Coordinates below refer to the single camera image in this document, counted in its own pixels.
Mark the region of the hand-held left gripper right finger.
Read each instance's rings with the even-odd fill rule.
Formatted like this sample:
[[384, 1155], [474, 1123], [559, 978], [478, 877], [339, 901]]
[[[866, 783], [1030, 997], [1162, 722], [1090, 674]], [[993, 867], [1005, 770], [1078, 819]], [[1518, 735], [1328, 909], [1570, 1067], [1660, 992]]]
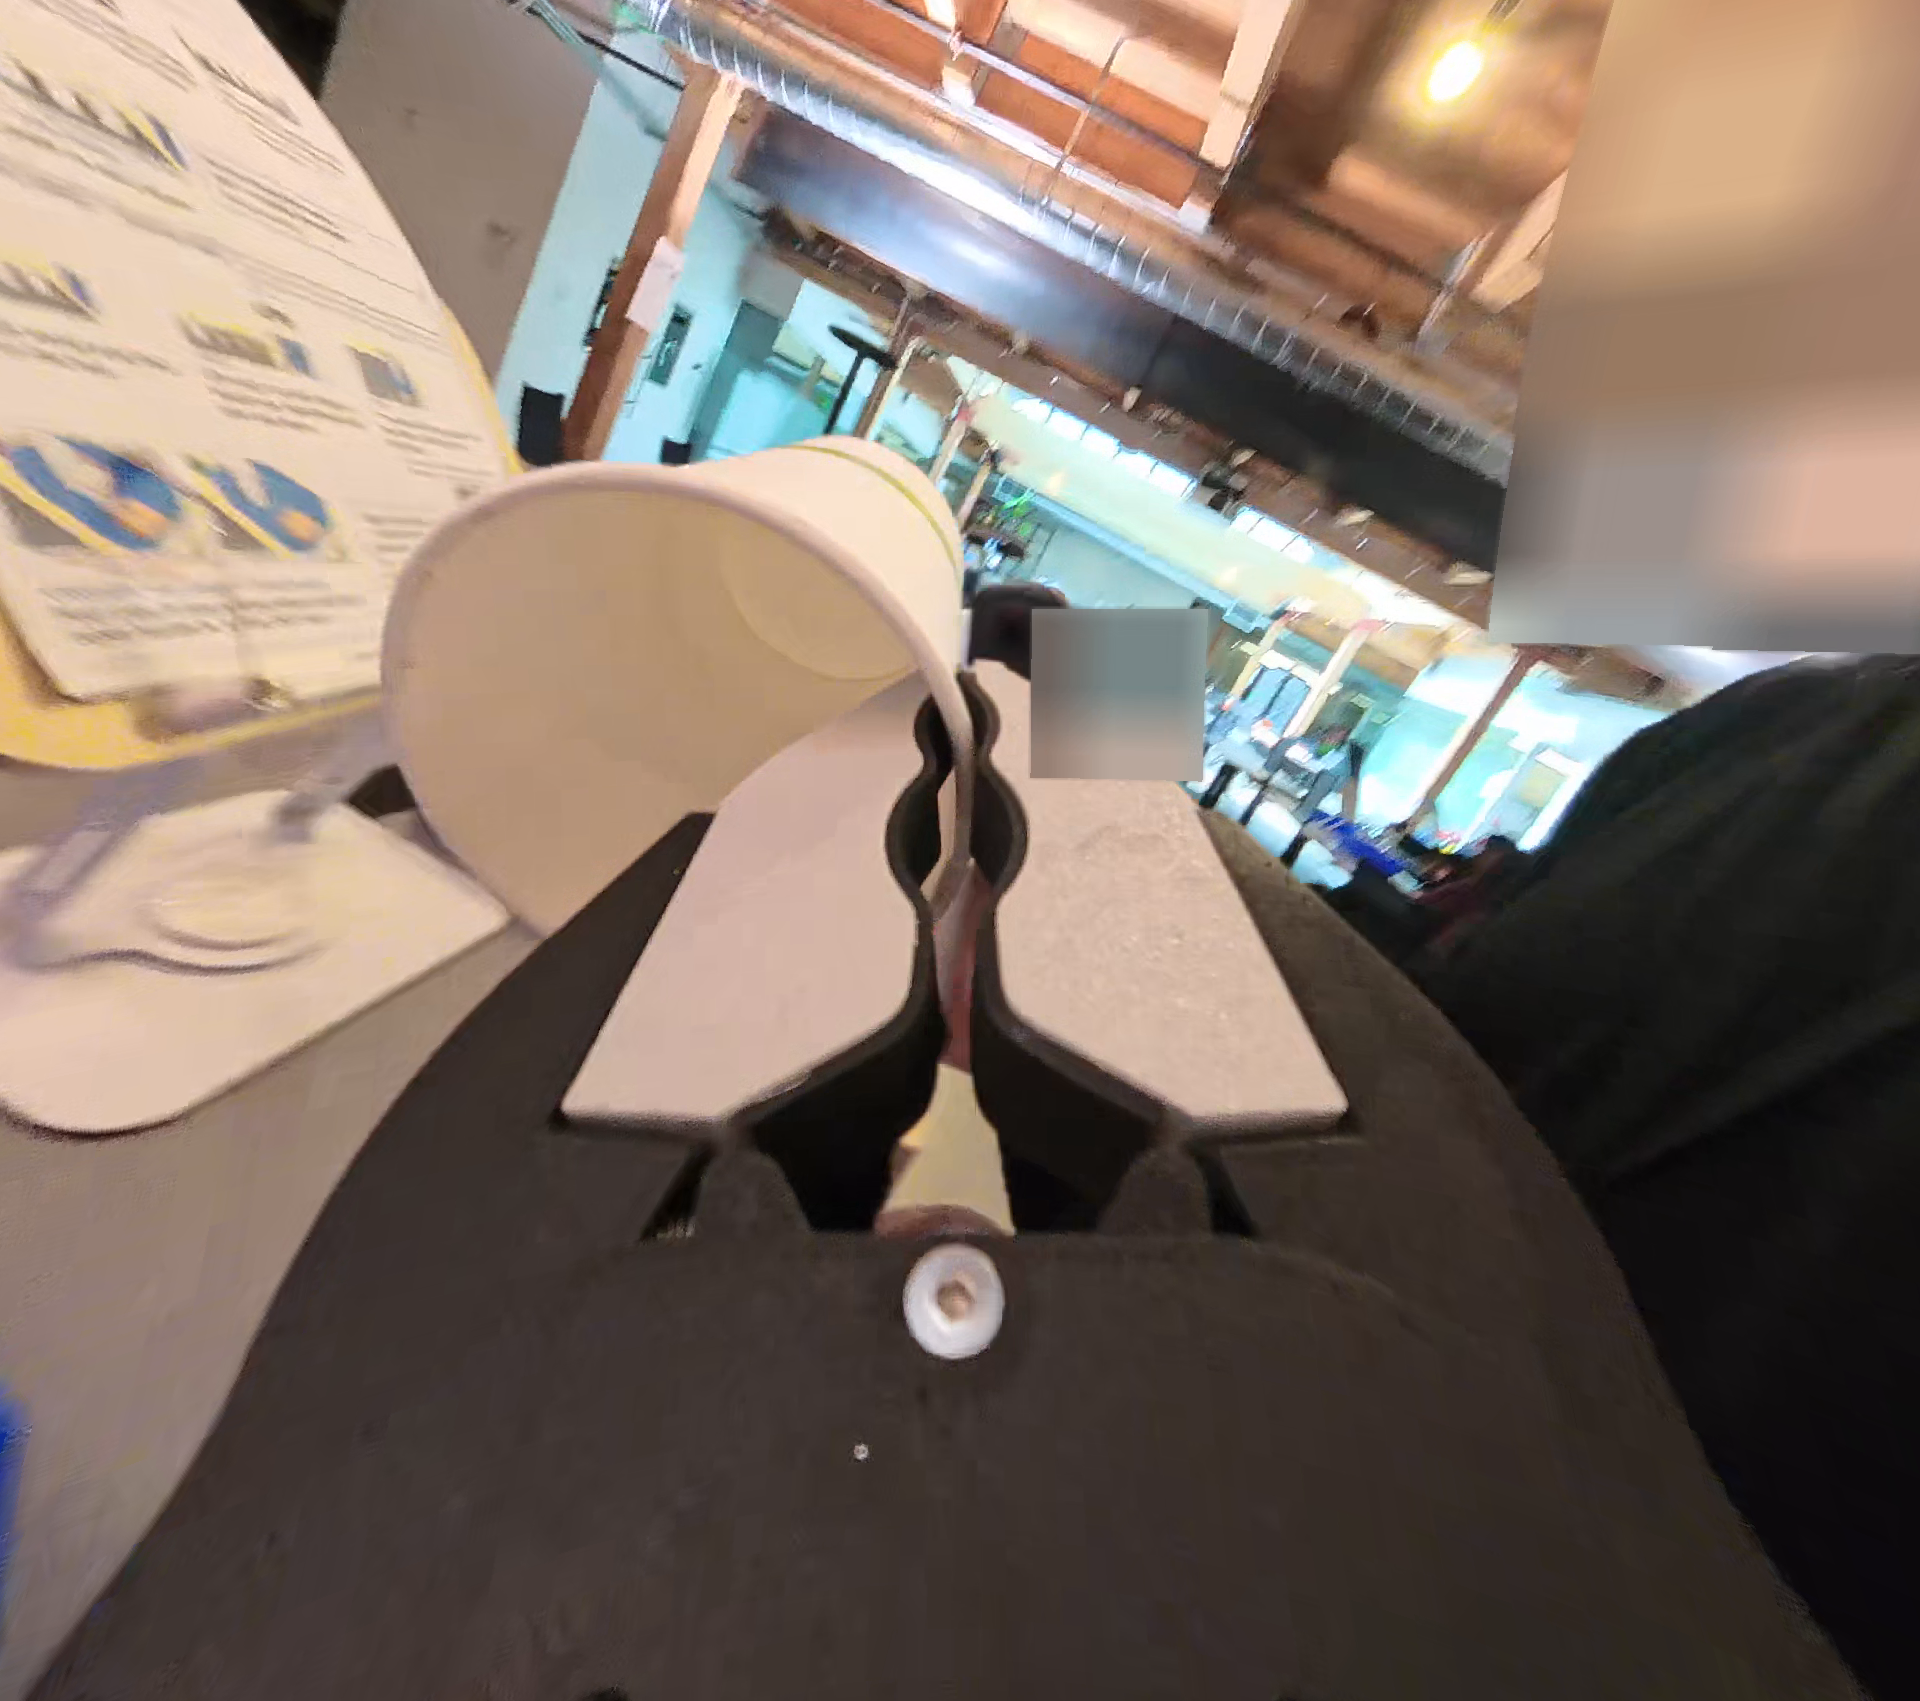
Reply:
[[1021, 1232], [1078, 1232], [1159, 1151], [1319, 1137], [1349, 1096], [1177, 779], [1030, 768], [1034, 693], [965, 677], [976, 742], [972, 1092]]

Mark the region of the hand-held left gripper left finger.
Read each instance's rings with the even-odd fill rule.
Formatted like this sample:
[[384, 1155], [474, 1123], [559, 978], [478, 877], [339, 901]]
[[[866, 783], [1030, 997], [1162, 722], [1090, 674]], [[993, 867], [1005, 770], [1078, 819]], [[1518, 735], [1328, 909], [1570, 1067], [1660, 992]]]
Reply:
[[949, 1043], [927, 885], [951, 768], [904, 677], [727, 794], [559, 1114], [754, 1153], [814, 1228], [872, 1230]]

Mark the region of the clear plastic stand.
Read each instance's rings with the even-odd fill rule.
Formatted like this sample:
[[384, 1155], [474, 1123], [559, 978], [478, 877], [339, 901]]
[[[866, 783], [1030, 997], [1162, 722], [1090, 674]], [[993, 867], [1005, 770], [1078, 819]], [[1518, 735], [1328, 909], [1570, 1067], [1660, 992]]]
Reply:
[[52, 973], [126, 963], [261, 973], [336, 942], [340, 873], [328, 818], [389, 766], [383, 729], [346, 728], [257, 818], [172, 804], [200, 775], [172, 758], [100, 777], [71, 819], [4, 877], [4, 967]]

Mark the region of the printed poster board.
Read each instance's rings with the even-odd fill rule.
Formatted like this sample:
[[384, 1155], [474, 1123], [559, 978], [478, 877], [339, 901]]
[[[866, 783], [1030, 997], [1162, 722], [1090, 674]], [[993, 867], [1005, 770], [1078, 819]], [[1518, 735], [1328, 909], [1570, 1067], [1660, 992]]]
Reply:
[[4, 756], [116, 770], [371, 691], [516, 472], [477, 357], [239, 0], [2, 0]]

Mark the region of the black round bar table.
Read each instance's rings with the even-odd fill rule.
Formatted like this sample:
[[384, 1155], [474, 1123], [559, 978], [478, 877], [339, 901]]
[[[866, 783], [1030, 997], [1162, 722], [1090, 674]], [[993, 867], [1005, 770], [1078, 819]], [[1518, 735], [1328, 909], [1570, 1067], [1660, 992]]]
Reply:
[[891, 375], [900, 367], [900, 349], [892, 343], [878, 342], [859, 329], [852, 329], [845, 323], [835, 323], [829, 327], [831, 338], [847, 347], [849, 367], [842, 374], [838, 387], [832, 395], [829, 407], [829, 417], [823, 426], [824, 435], [832, 435], [861, 384], [861, 375], [872, 367], [877, 374], [877, 397], [884, 397], [887, 385], [891, 385]]

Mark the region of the white paper cup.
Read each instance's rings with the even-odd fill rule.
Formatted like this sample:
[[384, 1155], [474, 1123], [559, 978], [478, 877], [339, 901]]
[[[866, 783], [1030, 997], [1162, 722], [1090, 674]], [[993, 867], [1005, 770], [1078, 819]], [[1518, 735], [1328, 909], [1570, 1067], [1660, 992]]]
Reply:
[[[972, 859], [965, 577], [949, 497], [872, 439], [524, 473], [436, 527], [396, 581], [396, 762], [444, 849], [546, 938], [627, 879], [663, 880], [634, 968], [723, 798], [923, 679], [952, 756], [925, 887], [940, 971]], [[565, 1091], [632, 968], [563, 1067], [566, 1129]]]

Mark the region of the silver ceiling duct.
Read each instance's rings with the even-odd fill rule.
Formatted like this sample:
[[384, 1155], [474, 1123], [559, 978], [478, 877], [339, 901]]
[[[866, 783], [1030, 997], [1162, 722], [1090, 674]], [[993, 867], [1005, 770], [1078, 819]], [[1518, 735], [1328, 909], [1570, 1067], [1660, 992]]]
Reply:
[[949, 103], [764, 0], [612, 0], [767, 102], [991, 215], [1260, 362], [1505, 486], [1512, 432], [1382, 343], [1313, 312], [1272, 266], [1178, 221], [1018, 126]]

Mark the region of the person's black clothing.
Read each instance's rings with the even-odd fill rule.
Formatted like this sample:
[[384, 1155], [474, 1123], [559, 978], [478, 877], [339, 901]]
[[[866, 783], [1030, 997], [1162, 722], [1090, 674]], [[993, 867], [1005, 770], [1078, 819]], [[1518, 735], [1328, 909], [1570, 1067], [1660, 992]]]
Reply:
[[1916, 653], [1638, 729], [1450, 935], [1306, 894], [1492, 1069], [1746, 1530], [1868, 1696], [1916, 1696]]

